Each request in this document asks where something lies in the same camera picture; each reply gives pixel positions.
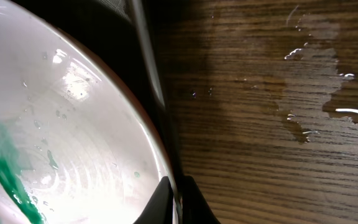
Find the white plate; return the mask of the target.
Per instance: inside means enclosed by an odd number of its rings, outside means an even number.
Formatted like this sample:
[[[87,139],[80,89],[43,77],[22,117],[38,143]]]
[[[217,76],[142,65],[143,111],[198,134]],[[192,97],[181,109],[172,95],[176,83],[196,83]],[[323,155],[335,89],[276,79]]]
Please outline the white plate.
[[[0,1],[0,223],[134,223],[165,176],[163,144],[122,80]]]

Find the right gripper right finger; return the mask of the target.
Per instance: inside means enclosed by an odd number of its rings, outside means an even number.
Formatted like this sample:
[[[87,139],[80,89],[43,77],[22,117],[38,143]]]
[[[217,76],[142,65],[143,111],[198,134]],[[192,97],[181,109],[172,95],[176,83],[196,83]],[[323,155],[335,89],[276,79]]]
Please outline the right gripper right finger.
[[[186,175],[183,181],[183,224],[220,224],[194,178]]]

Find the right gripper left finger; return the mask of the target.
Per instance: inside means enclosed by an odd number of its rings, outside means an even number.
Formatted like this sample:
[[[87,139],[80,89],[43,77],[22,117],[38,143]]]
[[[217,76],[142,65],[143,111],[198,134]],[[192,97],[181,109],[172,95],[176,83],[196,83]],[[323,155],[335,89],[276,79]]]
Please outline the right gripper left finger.
[[[163,177],[134,224],[172,224],[173,190],[167,176]]]

